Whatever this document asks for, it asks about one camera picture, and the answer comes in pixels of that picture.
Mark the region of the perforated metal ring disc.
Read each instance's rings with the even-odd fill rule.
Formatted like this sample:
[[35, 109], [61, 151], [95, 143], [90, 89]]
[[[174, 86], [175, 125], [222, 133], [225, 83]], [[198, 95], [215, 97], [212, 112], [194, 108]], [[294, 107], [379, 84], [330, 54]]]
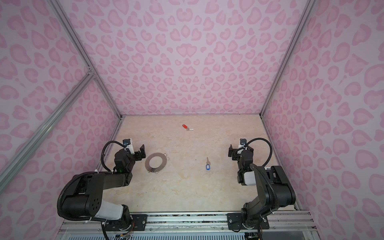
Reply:
[[167, 154], [153, 153], [149, 155], [145, 161], [145, 168], [149, 173], [158, 173], [163, 170], [168, 163]]

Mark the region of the key with red tag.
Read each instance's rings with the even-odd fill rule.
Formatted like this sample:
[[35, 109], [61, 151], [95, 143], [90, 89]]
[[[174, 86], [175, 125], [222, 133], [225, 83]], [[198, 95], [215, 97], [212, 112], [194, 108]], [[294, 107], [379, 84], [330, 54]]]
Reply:
[[193, 131], [194, 129], [189, 128], [187, 125], [182, 125], [182, 127], [187, 131]]

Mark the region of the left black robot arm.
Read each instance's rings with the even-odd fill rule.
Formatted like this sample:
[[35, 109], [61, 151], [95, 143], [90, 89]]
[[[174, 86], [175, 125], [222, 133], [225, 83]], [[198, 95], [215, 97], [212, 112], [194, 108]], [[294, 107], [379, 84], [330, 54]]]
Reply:
[[146, 157], [144, 145], [134, 153], [130, 147], [125, 147], [115, 154], [114, 171], [75, 175], [59, 194], [58, 215], [69, 221], [100, 222], [106, 231], [133, 230], [134, 220], [129, 207], [103, 200], [103, 193], [108, 189], [127, 187], [133, 178], [135, 163]]

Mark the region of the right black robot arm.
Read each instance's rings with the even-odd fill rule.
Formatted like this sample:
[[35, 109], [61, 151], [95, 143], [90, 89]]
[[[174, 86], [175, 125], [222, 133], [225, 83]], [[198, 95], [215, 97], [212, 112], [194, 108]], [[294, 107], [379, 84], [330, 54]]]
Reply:
[[228, 156], [238, 164], [237, 179], [242, 186], [255, 186], [257, 196], [245, 203], [240, 213], [227, 214], [229, 230], [256, 230], [259, 234], [270, 228], [268, 216], [279, 208], [294, 205], [295, 191], [281, 166], [257, 166], [254, 153], [244, 147], [229, 147]]

